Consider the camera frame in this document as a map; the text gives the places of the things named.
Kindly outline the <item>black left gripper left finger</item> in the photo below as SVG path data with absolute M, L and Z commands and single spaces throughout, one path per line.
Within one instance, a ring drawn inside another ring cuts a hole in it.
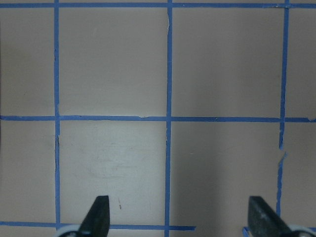
M 106 237 L 110 229 L 109 196 L 97 196 L 81 223 L 80 237 Z

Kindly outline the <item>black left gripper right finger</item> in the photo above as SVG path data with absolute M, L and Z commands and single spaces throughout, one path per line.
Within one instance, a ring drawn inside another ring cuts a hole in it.
M 292 230 L 260 196 L 248 200 L 248 228 L 253 237 L 285 237 Z

